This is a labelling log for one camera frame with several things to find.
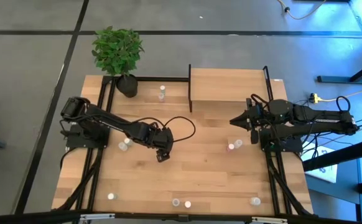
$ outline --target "metal stand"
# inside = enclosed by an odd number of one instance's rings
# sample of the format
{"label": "metal stand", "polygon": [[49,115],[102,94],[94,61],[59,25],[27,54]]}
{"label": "metal stand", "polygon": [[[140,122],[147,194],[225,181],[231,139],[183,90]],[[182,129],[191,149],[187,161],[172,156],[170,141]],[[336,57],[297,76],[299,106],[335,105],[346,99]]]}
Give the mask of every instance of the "metal stand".
{"label": "metal stand", "polygon": [[362,70],[352,77],[318,76],[317,78],[320,83],[362,84]]}

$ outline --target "power cord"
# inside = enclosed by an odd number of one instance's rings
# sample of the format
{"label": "power cord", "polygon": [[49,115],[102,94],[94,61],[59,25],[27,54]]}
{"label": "power cord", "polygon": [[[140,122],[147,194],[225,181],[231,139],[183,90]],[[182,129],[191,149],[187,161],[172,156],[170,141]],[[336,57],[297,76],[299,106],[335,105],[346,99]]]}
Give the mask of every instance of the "power cord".
{"label": "power cord", "polygon": [[[357,91],[357,92],[352,93],[352,94],[349,94],[349,95],[346,95],[346,96],[344,96],[344,97],[350,97],[350,96],[353,96],[353,95],[357,95],[357,94],[359,94],[359,93],[362,93],[362,90],[361,90],[361,91]],[[330,99],[330,100],[324,100],[324,99],[320,98],[320,97],[318,96],[318,94],[316,94],[316,93],[311,93],[309,100],[310,100],[311,103],[317,104],[317,103],[319,103],[319,102],[321,102],[321,101],[323,101],[323,102],[336,101],[337,98]]]}
{"label": "power cord", "polygon": [[286,13],[288,13],[288,15],[290,15],[291,18],[295,19],[295,20],[301,20],[301,19],[304,19],[308,16],[311,16],[316,10],[319,9],[319,7],[321,7],[325,2],[326,0],[324,0],[319,6],[317,6],[312,12],[308,13],[307,15],[303,16],[303,17],[300,17],[300,18],[297,18],[297,17],[294,17],[291,13],[290,13],[290,7],[287,7],[286,4],[282,1],[282,0],[276,0],[278,1],[282,7],[284,8],[284,11]]}

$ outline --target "gray floor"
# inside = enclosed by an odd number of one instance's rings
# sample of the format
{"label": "gray floor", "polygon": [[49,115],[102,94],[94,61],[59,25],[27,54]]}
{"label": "gray floor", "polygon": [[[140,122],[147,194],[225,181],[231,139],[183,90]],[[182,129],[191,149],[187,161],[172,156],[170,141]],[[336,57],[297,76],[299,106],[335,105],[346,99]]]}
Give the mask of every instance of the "gray floor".
{"label": "gray floor", "polygon": [[[81,0],[0,0],[0,29],[73,30]],[[296,16],[317,3],[285,1]],[[138,30],[278,30],[360,31],[349,5],[326,3],[312,17],[294,21],[282,15],[275,0],[90,1],[82,30],[109,25]],[[318,75],[350,76],[362,68],[362,37],[291,37],[221,35],[142,35],[146,53],[137,63],[138,76],[186,77],[187,66],[256,68],[267,65],[272,78],[285,80],[290,101],[311,92],[334,98],[362,86],[319,84]],[[80,94],[85,75],[102,74],[91,55],[93,36],[79,36],[67,72],[57,111],[47,138],[27,212],[50,210],[59,175],[64,141],[59,134],[59,112],[69,96]],[[0,35],[0,215],[11,212],[31,156],[49,99],[61,71],[70,36]],[[351,113],[362,118],[362,94],[351,97]],[[315,105],[336,110],[334,103]],[[362,141],[362,132],[343,141]],[[330,148],[344,145],[331,143]],[[355,212],[348,202],[311,192],[314,211],[322,217],[354,220],[338,212]]]}

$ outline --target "wooden board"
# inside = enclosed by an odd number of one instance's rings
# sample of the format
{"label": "wooden board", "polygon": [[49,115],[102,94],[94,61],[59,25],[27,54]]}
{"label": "wooden board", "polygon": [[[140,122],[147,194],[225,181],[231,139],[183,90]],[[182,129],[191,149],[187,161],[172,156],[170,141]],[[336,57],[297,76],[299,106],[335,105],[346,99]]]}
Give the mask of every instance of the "wooden board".
{"label": "wooden board", "polygon": [[191,69],[192,101],[241,101],[252,93],[268,100],[263,70]]}
{"label": "wooden board", "polygon": [[[96,103],[100,92],[99,76],[87,76],[82,96]],[[166,86],[165,103],[159,103],[159,87]],[[283,82],[273,80],[274,94],[286,97]],[[138,95],[126,98],[118,90],[111,112],[130,121],[155,117],[166,122],[174,116],[191,119],[194,137],[174,143],[171,158],[158,163],[155,150],[133,145],[121,151],[117,145],[123,133],[111,131],[104,151],[94,211],[134,213],[190,213],[225,215],[273,215],[268,173],[259,144],[252,145],[249,133],[229,125],[229,120],[245,109],[242,102],[202,102],[189,113],[188,83],[139,82]],[[174,138],[188,136],[191,125],[182,119],[169,123]],[[232,152],[225,148],[229,138],[240,138],[244,145]],[[80,181],[86,151],[76,150],[63,163],[53,208],[61,206]],[[297,199],[312,211],[302,163],[291,153],[282,153],[287,184]],[[118,195],[108,200],[109,193]],[[284,211],[278,188],[281,210]],[[251,197],[262,204],[250,205]],[[85,195],[84,208],[88,194]],[[191,208],[173,207],[172,199],[189,200]]]}

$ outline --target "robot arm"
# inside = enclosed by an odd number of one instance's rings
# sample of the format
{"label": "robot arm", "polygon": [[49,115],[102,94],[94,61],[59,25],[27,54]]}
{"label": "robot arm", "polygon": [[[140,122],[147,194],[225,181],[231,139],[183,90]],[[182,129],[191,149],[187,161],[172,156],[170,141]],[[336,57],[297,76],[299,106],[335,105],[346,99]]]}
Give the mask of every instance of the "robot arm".
{"label": "robot arm", "polygon": [[123,132],[129,139],[148,148],[157,149],[157,160],[163,162],[170,158],[173,135],[169,128],[159,128],[157,123],[147,124],[141,121],[127,121],[114,114],[90,104],[86,98],[69,98],[61,116],[66,122],[76,122],[83,128],[86,138],[99,139],[102,126]]}
{"label": "robot arm", "polygon": [[272,100],[265,106],[262,103],[253,106],[250,98],[246,102],[248,109],[232,119],[230,124],[252,131],[253,144],[258,142],[259,135],[255,128],[266,133],[268,141],[322,132],[352,135],[359,130],[348,111],[313,110],[286,100]]}

